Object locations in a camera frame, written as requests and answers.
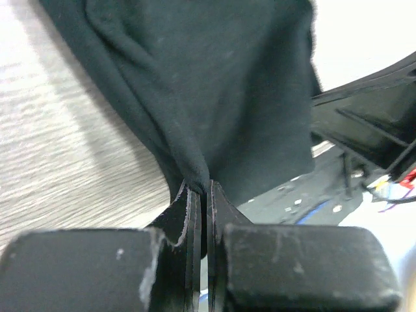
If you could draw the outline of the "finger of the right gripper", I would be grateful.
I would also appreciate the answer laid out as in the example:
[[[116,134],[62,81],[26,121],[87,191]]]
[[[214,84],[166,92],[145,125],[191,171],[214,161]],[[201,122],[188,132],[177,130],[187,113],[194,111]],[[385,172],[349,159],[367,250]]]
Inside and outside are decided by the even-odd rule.
[[[314,97],[312,131],[391,177],[415,168],[415,54]]]

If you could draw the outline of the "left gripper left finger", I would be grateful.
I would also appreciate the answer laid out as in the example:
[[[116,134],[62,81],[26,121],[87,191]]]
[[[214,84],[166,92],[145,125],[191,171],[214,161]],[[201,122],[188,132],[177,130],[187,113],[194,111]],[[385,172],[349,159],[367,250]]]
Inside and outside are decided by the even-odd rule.
[[[1,310],[197,311],[201,228],[182,185],[144,229],[24,233],[1,256]]]

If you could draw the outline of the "black t shirt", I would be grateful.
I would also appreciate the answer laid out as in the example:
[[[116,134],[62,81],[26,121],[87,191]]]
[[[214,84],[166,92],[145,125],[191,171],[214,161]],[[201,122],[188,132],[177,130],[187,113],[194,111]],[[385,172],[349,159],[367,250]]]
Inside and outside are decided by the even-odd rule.
[[[313,170],[309,1],[43,1],[176,194],[240,205]]]

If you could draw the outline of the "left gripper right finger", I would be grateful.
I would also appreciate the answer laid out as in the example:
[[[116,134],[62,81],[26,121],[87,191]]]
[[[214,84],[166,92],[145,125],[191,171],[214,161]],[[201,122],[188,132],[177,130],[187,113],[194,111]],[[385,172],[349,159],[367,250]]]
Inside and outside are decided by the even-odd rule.
[[[210,311],[395,311],[402,295],[367,229],[254,224],[217,182],[207,196]]]

